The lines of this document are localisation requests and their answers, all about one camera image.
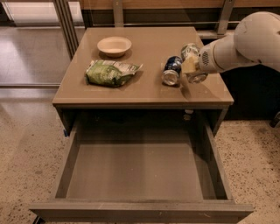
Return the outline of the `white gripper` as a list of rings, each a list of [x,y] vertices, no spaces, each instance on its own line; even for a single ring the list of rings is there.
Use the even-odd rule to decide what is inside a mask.
[[[199,51],[199,57],[190,56],[184,60],[183,74],[193,74],[200,70],[207,74],[227,71],[230,68],[231,45],[226,42],[211,42]]]

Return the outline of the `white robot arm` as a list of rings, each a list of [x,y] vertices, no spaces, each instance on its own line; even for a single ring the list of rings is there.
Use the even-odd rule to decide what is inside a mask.
[[[237,67],[264,65],[280,71],[280,16],[260,11],[246,16],[234,33],[200,49],[188,44],[182,49],[182,73],[222,73]]]

